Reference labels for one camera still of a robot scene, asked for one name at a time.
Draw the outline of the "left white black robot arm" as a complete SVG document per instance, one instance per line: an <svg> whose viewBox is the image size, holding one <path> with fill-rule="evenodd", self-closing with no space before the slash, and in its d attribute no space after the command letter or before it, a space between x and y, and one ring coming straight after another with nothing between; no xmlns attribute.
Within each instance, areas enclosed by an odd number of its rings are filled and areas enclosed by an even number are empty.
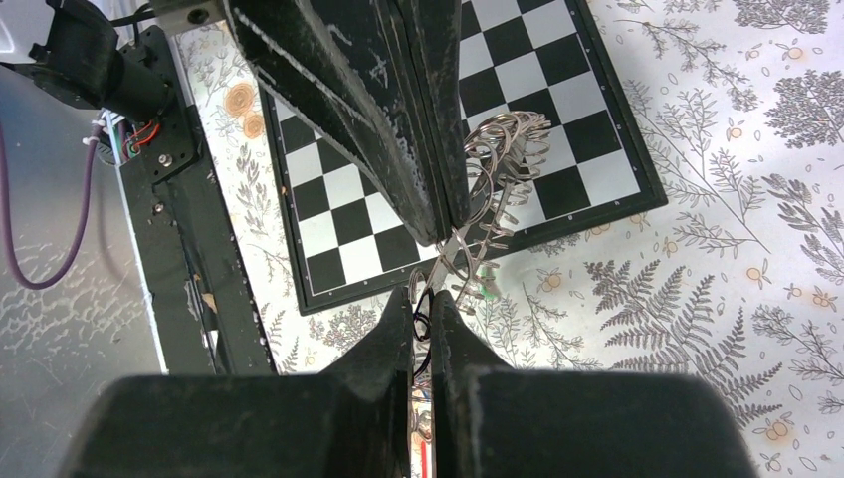
<svg viewBox="0 0 844 478"><path fill-rule="evenodd" d="M160 32L224 21L257 82L350 160L414 239L467 224L457 1L154 1ZM90 1L5 1L1 64L78 109L163 113L173 87Z"/></svg>

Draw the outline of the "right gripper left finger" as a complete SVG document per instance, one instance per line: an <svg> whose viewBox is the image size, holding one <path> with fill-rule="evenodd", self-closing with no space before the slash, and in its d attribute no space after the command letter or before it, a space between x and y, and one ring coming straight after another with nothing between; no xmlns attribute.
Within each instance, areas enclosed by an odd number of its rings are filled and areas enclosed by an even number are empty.
<svg viewBox="0 0 844 478"><path fill-rule="evenodd" d="M136 375L88 411L63 477L406 477L412 306L395 288L376 326L324 370Z"/></svg>

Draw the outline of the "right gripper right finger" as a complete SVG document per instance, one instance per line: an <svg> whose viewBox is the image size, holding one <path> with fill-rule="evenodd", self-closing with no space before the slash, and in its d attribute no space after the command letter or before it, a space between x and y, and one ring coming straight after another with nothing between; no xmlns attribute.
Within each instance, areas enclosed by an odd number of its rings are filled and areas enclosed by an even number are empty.
<svg viewBox="0 0 844 478"><path fill-rule="evenodd" d="M685 374L516 369L431 304L436 477L751 477L726 405Z"/></svg>

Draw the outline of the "key organiser with rings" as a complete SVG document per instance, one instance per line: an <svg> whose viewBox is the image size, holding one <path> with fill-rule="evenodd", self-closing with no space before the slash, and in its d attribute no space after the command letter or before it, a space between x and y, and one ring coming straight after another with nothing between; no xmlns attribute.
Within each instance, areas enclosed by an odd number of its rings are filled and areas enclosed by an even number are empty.
<svg viewBox="0 0 844 478"><path fill-rule="evenodd" d="M434 294L443 286L455 304L472 315L473 301L497 297L491 255L509 249L519 224L514 210L528 203L531 182L550 150L551 121L536 112L512 111L485 119L464 141L469 178L470 217L452 236L435 246L433 265L413 268L407 290L414 305L412 331L429 339Z"/></svg>

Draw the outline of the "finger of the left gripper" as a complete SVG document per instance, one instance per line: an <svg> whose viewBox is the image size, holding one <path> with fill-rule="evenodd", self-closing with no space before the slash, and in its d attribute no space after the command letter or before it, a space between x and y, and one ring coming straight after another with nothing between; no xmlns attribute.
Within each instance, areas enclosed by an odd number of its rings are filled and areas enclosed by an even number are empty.
<svg viewBox="0 0 844 478"><path fill-rule="evenodd" d="M356 165L414 239L439 242L421 101L394 1L227 1L256 79Z"/></svg>
<svg viewBox="0 0 844 478"><path fill-rule="evenodd" d="M425 132L423 160L432 174L435 216L446 228L469 217L469 186L459 100L461 3L394 1L421 101L417 117Z"/></svg>

